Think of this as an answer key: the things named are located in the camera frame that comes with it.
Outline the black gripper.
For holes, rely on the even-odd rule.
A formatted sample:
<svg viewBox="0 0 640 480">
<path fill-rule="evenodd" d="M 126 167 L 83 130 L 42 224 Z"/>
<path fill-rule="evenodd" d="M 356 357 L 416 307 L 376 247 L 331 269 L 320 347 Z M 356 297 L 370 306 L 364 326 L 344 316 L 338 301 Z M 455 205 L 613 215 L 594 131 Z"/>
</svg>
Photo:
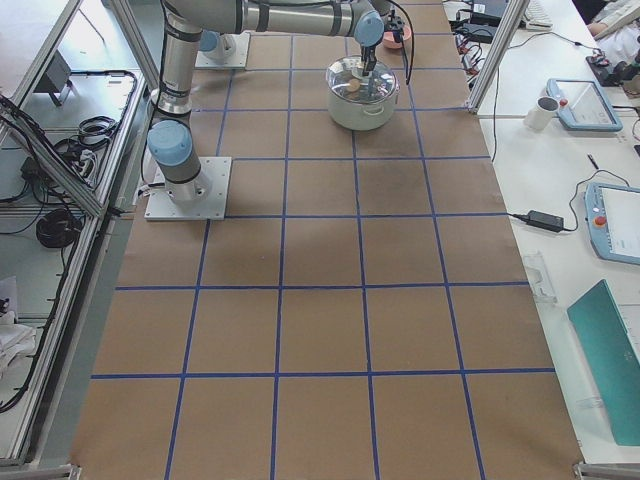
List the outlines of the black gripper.
<svg viewBox="0 0 640 480">
<path fill-rule="evenodd" d="M 387 15 L 387 40 L 394 43 L 402 43 L 404 41 L 404 20 L 395 12 Z"/>
<path fill-rule="evenodd" d="M 361 60 L 363 62 L 362 75 L 368 77 L 375 69 L 376 58 L 376 45 L 361 46 Z"/>
</svg>

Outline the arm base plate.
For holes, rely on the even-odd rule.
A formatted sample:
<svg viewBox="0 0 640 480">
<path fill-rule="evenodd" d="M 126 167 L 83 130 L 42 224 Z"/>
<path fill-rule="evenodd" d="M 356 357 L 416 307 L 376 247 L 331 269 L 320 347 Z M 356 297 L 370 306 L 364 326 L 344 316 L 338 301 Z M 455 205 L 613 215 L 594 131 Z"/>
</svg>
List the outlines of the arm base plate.
<svg viewBox="0 0 640 480">
<path fill-rule="evenodd" d="M 144 214 L 150 221 L 223 220 L 232 167 L 231 157 L 200 157 L 201 170 L 191 182 L 167 183 L 159 167 Z"/>
<path fill-rule="evenodd" d="M 250 34 L 219 34 L 204 30 L 196 57 L 196 69 L 244 70 L 246 68 Z"/>
</svg>

